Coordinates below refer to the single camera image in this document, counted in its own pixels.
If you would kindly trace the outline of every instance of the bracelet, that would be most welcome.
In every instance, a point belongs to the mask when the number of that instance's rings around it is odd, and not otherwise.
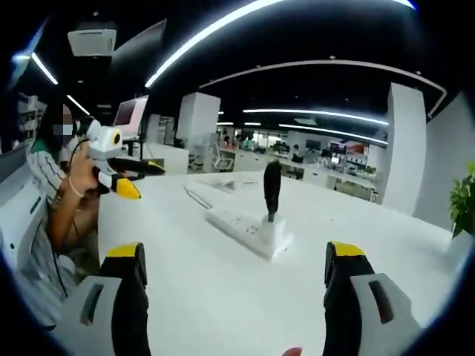
[[[84,194],[79,193],[79,192],[74,188],[74,185],[73,185],[73,183],[71,182],[71,176],[68,177],[68,180],[69,180],[69,186],[71,187],[71,189],[73,190],[73,192],[74,192],[78,197],[83,198],[83,197],[84,197]]]

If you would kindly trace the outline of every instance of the ceiling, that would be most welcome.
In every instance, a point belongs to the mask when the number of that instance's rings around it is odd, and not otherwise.
[[[460,33],[461,24],[444,28],[439,9],[434,10],[437,5],[429,7],[429,1],[413,1],[418,8],[414,11],[390,0],[286,0],[221,28],[176,61],[149,89],[144,87],[158,66],[194,34],[250,2],[204,0],[198,6],[191,0],[159,4],[136,0],[131,6],[116,1],[91,5],[72,1],[53,12],[36,48],[59,85],[52,85],[31,62],[19,88],[46,102],[70,94],[106,122],[112,120],[121,101],[144,93],[151,96],[151,112],[178,117],[182,97],[200,91],[221,98],[221,121],[260,122],[263,128],[276,128],[279,123],[298,125],[294,118],[308,116],[244,114],[242,110],[325,109],[384,118],[390,83],[399,82],[421,90],[426,111],[431,113],[442,92],[419,80],[419,72],[447,91],[433,112],[437,114],[467,76],[464,58],[449,56],[455,49],[467,53],[451,41],[455,35],[465,36]],[[450,15],[449,9],[440,10]],[[137,40],[137,34],[165,19],[143,33],[141,42]],[[74,57],[68,31],[93,20],[115,23],[116,48],[136,41],[133,51],[126,56],[120,53],[121,58],[114,54],[113,59]],[[336,65],[338,60],[354,65]],[[379,67],[368,67],[368,63]],[[214,83],[249,70],[255,72]],[[101,104],[111,108],[98,108]],[[381,130],[355,120],[311,117],[320,128],[370,136]]]

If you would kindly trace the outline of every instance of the potted plant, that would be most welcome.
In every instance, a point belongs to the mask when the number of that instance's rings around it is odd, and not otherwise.
[[[475,163],[468,164],[468,176],[455,180],[451,192],[452,243],[449,255],[457,269],[465,264],[475,237]]]

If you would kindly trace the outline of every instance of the desk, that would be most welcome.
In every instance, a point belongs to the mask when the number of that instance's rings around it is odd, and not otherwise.
[[[230,174],[199,174],[217,179]],[[233,195],[216,190],[229,208],[266,213],[262,173]],[[148,339],[153,355],[280,356],[291,346],[321,355],[327,242],[355,243],[413,302],[426,326],[447,298],[453,272],[444,264],[449,231],[328,189],[282,179],[280,212],[295,241],[267,262],[205,219],[184,191],[188,176],[135,182],[141,200],[101,197],[99,254],[133,241],[145,245]]]

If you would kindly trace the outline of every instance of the air conditioner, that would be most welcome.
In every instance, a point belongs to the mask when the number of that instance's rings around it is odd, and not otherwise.
[[[68,33],[73,55],[112,56],[116,46],[117,31],[112,29],[75,30]]]

